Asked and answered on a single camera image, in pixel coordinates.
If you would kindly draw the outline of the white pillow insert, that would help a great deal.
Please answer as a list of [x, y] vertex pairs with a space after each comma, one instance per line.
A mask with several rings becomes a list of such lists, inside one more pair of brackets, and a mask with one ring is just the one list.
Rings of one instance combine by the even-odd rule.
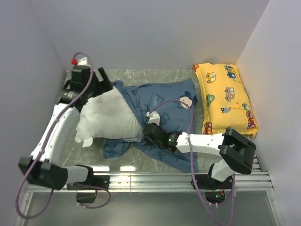
[[94, 138], [140, 142], [142, 126], [117, 88], [91, 97], [83, 106], [75, 141], [89, 147]]

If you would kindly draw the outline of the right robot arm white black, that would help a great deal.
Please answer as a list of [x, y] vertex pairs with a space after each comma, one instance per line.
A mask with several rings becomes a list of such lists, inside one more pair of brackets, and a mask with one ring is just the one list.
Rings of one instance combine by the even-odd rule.
[[209, 170], [205, 185], [218, 188], [234, 173], [249, 175], [253, 169], [256, 145], [232, 128], [213, 135], [165, 132], [155, 123], [143, 129], [147, 145], [171, 153], [206, 153], [222, 157]]

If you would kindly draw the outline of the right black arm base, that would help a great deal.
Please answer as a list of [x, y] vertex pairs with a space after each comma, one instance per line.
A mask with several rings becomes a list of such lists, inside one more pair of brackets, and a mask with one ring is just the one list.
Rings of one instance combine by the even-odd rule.
[[196, 174], [195, 175], [197, 188], [204, 191], [205, 199], [211, 204], [221, 204], [226, 201], [229, 196], [226, 195], [226, 190], [232, 190], [233, 176], [229, 176], [225, 181], [220, 182], [212, 179], [209, 174]]

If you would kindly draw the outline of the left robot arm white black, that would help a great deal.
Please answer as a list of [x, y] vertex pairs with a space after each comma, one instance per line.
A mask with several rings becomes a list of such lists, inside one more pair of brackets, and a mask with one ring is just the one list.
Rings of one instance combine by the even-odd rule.
[[31, 155], [19, 160], [18, 167], [23, 181], [53, 190], [61, 190], [67, 184], [79, 184], [83, 189], [94, 186], [93, 169], [85, 165], [61, 167], [59, 165], [63, 144], [69, 130], [83, 106], [91, 97], [112, 90], [113, 85], [105, 70], [100, 67], [99, 81], [89, 66], [76, 65], [71, 79], [58, 93], [49, 124]]

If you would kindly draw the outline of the blue cartoon letter pillowcase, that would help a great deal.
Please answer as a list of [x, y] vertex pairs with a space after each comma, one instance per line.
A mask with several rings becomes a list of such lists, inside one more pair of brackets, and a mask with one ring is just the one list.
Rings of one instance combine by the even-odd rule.
[[[148, 123], [146, 113], [154, 110], [160, 115], [160, 127], [164, 131], [194, 133], [194, 126], [190, 123], [190, 112], [194, 110], [198, 99], [192, 79], [174, 83], [146, 83], [139, 86], [124, 86], [122, 81], [115, 81], [113, 86], [122, 94], [143, 127]], [[194, 171], [198, 170], [196, 154], [193, 155], [193, 163], [190, 163], [189, 153], [166, 152], [154, 145], [147, 146], [145, 140], [130, 143], [122, 139], [108, 139], [103, 146], [103, 155], [106, 159], [120, 157], [130, 145], [182, 172], [191, 172], [191, 166], [194, 167]]]

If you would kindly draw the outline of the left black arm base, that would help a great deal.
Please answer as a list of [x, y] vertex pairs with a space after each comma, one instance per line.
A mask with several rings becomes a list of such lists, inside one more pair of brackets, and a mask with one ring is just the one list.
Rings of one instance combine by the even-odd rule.
[[78, 205], [84, 207], [86, 204], [93, 204], [96, 201], [98, 192], [106, 192], [109, 195], [108, 201], [102, 206], [107, 204], [111, 199], [111, 193], [109, 192], [110, 176], [92, 176], [90, 182], [73, 182], [66, 186], [69, 191], [76, 191], [76, 201]]

